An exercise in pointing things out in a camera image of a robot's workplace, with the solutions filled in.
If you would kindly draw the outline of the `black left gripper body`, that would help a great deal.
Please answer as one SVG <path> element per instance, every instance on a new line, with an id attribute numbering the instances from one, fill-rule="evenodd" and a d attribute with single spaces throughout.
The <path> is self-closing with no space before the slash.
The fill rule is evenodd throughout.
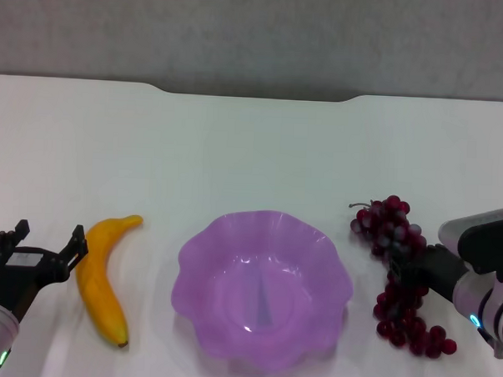
<path id="1" fill-rule="evenodd" d="M 32 254 L 40 260 L 35 265 L 9 263 L 21 254 Z M 64 252 L 56 254 L 40 248 L 19 247 L 13 254 L 0 250 L 0 306 L 21 321 L 43 287 L 69 279 L 69 261 Z"/>

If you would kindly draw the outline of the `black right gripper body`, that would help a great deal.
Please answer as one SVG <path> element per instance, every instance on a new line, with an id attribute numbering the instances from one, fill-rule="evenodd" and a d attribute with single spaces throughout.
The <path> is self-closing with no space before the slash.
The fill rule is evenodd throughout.
<path id="1" fill-rule="evenodd" d="M 454 290 L 469 272 L 465 262 L 442 244 L 429 245 L 413 256 L 400 257 L 400 283 L 405 287 L 429 288 L 454 303 Z"/>

